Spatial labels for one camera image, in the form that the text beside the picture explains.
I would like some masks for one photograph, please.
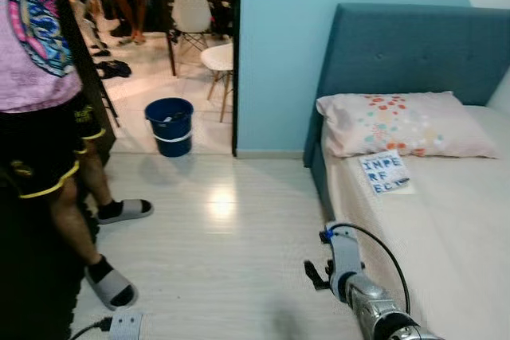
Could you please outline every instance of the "black shorts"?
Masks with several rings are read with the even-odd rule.
[[[82,93],[41,111],[0,113],[0,166],[20,198],[40,197],[76,173],[84,140],[104,132]]]

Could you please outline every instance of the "floral pillowcase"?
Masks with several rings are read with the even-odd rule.
[[[397,149],[400,155],[496,158],[494,144],[452,92],[339,94],[317,100],[329,154],[350,157]]]

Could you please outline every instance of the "mattress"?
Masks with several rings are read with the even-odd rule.
[[[375,196],[357,158],[324,153],[328,190],[337,221],[370,229],[392,249],[415,320],[447,340],[510,338],[510,118],[466,108],[501,158],[405,157],[411,187]],[[403,307],[389,258],[358,238],[367,273]]]

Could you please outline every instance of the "blue wall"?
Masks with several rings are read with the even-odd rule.
[[[303,150],[335,5],[469,0],[242,0],[239,151]]]

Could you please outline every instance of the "power cord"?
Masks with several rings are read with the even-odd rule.
[[[411,305],[410,305],[410,299],[409,299],[409,290],[407,289],[407,282],[406,278],[404,277],[404,273],[402,272],[402,269],[400,268],[400,265],[398,264],[397,258],[394,257],[391,250],[384,244],[382,240],[380,240],[378,237],[376,237],[374,234],[372,234],[367,229],[364,229],[363,227],[360,227],[358,225],[353,225],[351,223],[337,223],[336,225],[333,225],[329,228],[328,234],[334,235],[333,230],[337,229],[338,227],[350,227],[351,229],[358,230],[366,235],[368,235],[371,239],[375,240],[379,246],[381,246],[384,251],[386,251],[386,254],[391,258],[393,261],[393,264],[395,268],[397,269],[398,276],[400,276],[400,281],[402,282],[402,288],[404,289],[404,296],[406,299],[406,313],[408,315],[411,315]]]
[[[113,320],[113,317],[108,316],[106,318],[101,319],[98,322],[94,322],[90,326],[86,326],[83,330],[79,330],[78,332],[76,332],[74,334],[74,336],[72,336],[69,340],[76,340],[82,334],[84,334],[85,332],[88,332],[94,328],[100,328],[103,332],[108,332],[110,330],[110,327],[112,326],[112,320]]]

